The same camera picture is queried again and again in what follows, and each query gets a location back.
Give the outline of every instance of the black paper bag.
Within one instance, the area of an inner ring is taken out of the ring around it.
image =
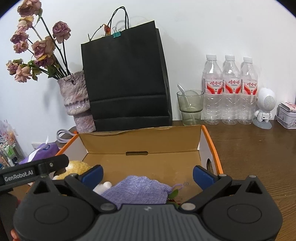
[[[154,21],[120,33],[81,45],[96,130],[170,126],[168,73]]]

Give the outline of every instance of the white wall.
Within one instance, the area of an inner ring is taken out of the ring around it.
[[[130,25],[155,20],[160,30],[169,74],[173,117],[180,119],[177,83],[185,88],[201,88],[205,55],[217,54],[222,67],[225,54],[234,54],[240,66],[244,56],[253,57],[259,86],[275,91],[278,103],[294,101],[296,95],[296,19],[275,0],[42,0],[43,18],[51,29],[57,21],[66,22],[72,36],[66,41],[70,71],[82,69],[80,44],[88,41],[97,27],[108,23],[113,11],[124,5]],[[10,59],[31,55],[15,54],[9,41],[19,18],[18,4],[0,20],[0,119],[16,128],[21,147],[28,154],[31,142],[43,142],[49,135],[75,123],[67,116],[56,80],[41,76],[38,82],[17,83],[6,70]],[[124,19],[118,12],[113,23]],[[46,36],[40,22],[37,30]],[[30,39],[37,40],[29,30]]]

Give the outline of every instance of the vase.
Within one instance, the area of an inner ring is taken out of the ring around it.
[[[89,133],[96,130],[90,111],[84,72],[79,71],[58,80],[68,115],[74,117],[77,131]]]

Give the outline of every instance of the bottle label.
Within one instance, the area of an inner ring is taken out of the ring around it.
[[[250,80],[248,78],[242,78],[242,93],[245,95],[256,95],[257,94],[257,80]]]
[[[205,79],[205,93],[219,95],[222,94],[223,80]]]
[[[239,79],[223,80],[223,92],[226,94],[240,94],[242,82]]]

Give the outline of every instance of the hand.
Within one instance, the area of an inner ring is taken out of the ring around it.
[[[20,238],[18,237],[18,235],[14,229],[11,230],[10,234],[13,237],[13,241],[20,241]]]

